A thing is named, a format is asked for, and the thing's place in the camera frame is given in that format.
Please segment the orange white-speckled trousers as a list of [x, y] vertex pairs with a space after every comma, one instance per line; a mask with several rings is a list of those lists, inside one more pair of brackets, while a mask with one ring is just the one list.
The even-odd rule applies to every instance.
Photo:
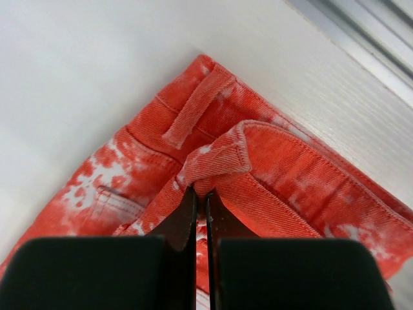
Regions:
[[[197, 197], [186, 247], [165, 219]], [[2, 309], [393, 309], [412, 211], [200, 55], [90, 155], [1, 265]]]

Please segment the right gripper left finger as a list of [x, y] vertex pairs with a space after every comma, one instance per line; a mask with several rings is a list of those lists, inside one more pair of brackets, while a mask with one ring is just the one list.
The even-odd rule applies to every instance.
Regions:
[[192, 234], [196, 222], [197, 197], [193, 187], [188, 187], [177, 208], [165, 219], [163, 234], [169, 245], [182, 251]]

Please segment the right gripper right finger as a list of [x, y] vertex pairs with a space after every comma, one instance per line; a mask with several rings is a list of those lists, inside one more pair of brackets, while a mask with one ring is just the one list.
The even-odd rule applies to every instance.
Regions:
[[221, 309], [218, 269], [218, 243], [222, 226], [223, 204], [218, 193], [210, 192], [206, 197], [206, 227], [208, 240], [208, 275], [210, 289], [210, 308]]

